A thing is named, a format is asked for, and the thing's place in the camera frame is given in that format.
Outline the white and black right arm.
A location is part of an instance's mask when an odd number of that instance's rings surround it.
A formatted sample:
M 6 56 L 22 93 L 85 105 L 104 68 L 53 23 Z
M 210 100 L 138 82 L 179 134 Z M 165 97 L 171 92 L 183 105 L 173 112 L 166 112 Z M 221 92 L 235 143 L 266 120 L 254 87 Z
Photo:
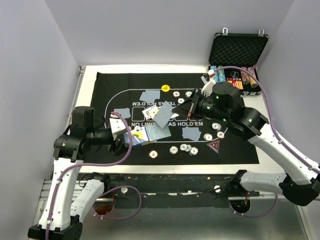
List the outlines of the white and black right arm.
M 275 193 L 298 206 L 307 206 L 319 197 L 320 165 L 291 148 L 262 113 L 246 107 L 240 90 L 231 83 L 215 84 L 210 94 L 195 89 L 172 112 L 191 120 L 225 123 L 233 134 L 261 149 L 284 170 L 275 174 L 238 170 L 230 182 L 234 195 L 251 191 Z

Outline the king of diamonds card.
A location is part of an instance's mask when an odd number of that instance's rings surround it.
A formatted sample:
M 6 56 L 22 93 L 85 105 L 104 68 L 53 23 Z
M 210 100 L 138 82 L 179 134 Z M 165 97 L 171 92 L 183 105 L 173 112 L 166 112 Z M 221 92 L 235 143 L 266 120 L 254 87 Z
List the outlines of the king of diamonds card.
M 155 115 L 158 113 L 159 108 L 156 105 L 148 107 L 142 111 L 143 116 L 146 120 L 153 119 Z

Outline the blue playing card deck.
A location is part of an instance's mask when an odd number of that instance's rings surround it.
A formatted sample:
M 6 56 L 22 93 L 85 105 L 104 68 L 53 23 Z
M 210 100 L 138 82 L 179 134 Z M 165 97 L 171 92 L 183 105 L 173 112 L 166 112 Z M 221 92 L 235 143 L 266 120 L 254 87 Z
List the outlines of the blue playing card deck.
M 136 126 L 131 132 L 133 146 L 143 146 L 171 136 L 169 127 L 161 128 L 158 124 Z

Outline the blue back card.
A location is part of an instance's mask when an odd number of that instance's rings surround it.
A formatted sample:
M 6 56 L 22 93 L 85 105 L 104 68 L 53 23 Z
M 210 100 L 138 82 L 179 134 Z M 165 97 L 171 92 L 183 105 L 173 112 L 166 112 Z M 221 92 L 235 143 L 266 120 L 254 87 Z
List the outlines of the blue back card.
M 124 119 L 129 119 L 131 117 L 130 109 L 127 108 L 115 108 L 114 112 L 120 114 Z
M 153 103 L 155 100 L 160 99 L 159 90 L 146 90 L 141 93 L 139 100 L 143 102 Z
M 184 139 L 189 139 L 194 142 L 197 142 L 201 137 L 201 131 L 198 127 L 183 127 L 182 128 L 182 137 Z

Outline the blue back card being drawn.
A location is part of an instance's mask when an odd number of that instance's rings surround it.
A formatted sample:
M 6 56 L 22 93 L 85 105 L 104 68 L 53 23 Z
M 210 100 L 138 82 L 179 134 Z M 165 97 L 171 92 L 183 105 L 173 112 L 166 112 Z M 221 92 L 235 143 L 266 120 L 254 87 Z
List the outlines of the blue back card being drawn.
M 158 112 L 154 115 L 153 120 L 161 129 L 168 124 L 174 115 L 173 109 L 174 108 L 171 104 L 169 104 L 167 101 L 164 101 Z

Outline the blue white chip stack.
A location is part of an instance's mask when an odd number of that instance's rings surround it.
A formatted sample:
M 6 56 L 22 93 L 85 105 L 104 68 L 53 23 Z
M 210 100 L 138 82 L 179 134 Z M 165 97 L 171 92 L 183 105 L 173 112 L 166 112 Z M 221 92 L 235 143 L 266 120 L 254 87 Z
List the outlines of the blue white chip stack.
M 199 150 L 196 148 L 196 147 L 192 147 L 190 150 L 189 150 L 189 154 L 191 156 L 196 156 L 198 154 Z

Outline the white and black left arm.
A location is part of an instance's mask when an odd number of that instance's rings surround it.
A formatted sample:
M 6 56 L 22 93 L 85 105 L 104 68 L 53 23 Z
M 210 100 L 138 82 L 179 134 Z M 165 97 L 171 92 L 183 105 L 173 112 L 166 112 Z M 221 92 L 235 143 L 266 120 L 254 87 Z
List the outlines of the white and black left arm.
M 94 173 L 84 191 L 74 199 L 77 177 L 86 153 L 94 146 L 112 145 L 115 142 L 111 128 L 97 128 L 95 109 L 75 107 L 71 124 L 55 140 L 53 175 L 48 199 L 37 224 L 31 226 L 27 236 L 34 240 L 78 240 L 83 221 L 98 197 L 110 194 L 111 180 L 107 174 Z

